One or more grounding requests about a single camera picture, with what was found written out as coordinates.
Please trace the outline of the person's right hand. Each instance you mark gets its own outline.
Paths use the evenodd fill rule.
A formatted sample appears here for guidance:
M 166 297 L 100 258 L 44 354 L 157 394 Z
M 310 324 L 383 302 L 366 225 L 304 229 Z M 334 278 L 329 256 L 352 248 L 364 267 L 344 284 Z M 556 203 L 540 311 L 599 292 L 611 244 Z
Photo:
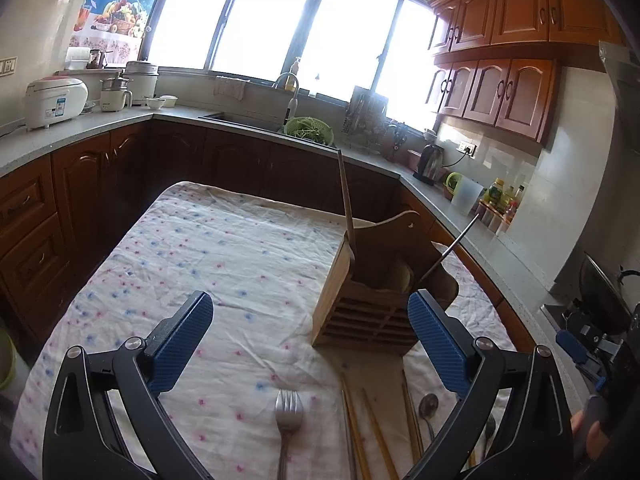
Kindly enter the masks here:
M 610 439 L 601 429 L 596 408 L 576 412 L 570 419 L 574 460 L 595 460 L 608 446 Z

